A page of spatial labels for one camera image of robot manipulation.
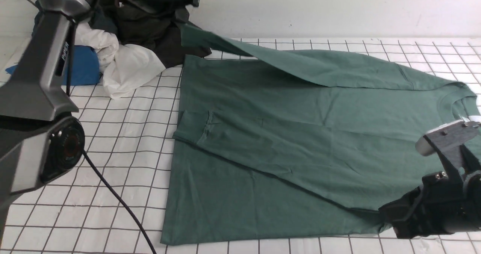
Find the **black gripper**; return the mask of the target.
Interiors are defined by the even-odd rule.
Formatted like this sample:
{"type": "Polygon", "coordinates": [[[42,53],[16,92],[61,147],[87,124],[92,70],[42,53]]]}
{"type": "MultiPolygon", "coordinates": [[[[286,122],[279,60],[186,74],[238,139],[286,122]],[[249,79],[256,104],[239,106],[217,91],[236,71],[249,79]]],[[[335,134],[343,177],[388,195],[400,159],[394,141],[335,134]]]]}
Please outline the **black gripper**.
{"type": "Polygon", "coordinates": [[[454,182],[445,173],[426,175],[423,184],[379,209],[399,239],[480,231],[480,172],[454,182]]]}

